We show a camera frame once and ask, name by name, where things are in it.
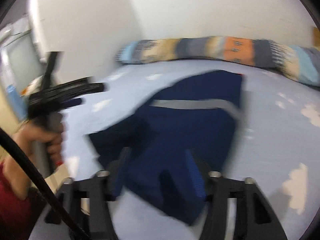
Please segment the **person left forearm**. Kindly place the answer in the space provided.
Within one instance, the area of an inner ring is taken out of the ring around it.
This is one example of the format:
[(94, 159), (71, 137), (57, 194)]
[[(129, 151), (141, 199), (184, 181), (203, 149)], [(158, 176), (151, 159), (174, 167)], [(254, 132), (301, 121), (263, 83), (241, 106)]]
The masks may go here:
[[(17, 134), (13, 139), (28, 159), (34, 163), (33, 143), (19, 138)], [(25, 200), (28, 196), (31, 180), (10, 155), (7, 155), (4, 159), (3, 174), (9, 182), (15, 196), (20, 200)]]

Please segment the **person left hand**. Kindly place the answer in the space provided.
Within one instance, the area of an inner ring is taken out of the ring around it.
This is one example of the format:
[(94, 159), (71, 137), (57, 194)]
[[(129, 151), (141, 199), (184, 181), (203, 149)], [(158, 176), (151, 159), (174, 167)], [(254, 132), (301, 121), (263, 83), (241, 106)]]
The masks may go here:
[(48, 144), (49, 157), (55, 165), (60, 166), (63, 163), (61, 155), (63, 132), (62, 123), (58, 124), (57, 132), (52, 132), (29, 121), (23, 124), (12, 138), (32, 162), (35, 161), (34, 142)]

